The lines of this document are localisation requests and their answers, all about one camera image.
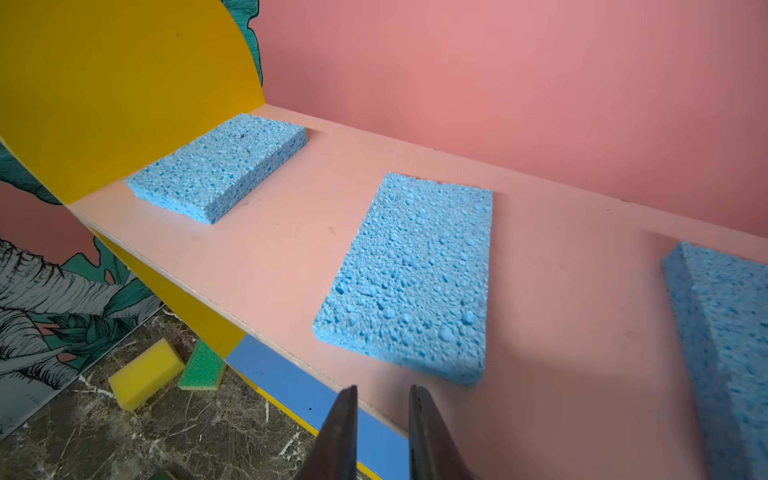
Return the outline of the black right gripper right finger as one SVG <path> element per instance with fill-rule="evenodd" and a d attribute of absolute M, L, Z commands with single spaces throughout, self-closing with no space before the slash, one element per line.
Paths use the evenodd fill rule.
<path fill-rule="evenodd" d="M 410 387 L 408 433 L 411 480 L 474 478 L 425 387 Z"/>

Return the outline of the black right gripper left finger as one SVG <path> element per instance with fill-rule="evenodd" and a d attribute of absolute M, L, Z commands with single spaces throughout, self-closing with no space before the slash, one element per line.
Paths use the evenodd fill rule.
<path fill-rule="evenodd" d="M 295 480 L 349 480 L 357 477 L 358 392 L 339 392 Z"/>

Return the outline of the blue sponge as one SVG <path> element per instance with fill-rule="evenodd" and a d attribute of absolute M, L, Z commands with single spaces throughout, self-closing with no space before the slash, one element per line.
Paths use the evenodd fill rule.
<path fill-rule="evenodd" d="M 303 126 L 239 114 L 125 183 L 141 200 L 212 225 L 307 141 Z"/>
<path fill-rule="evenodd" d="M 709 475 L 767 476 L 767 267 L 687 242 L 662 262 Z"/>
<path fill-rule="evenodd" d="M 315 338 L 477 385 L 492 214 L 490 190 L 386 174 L 313 321 Z"/>

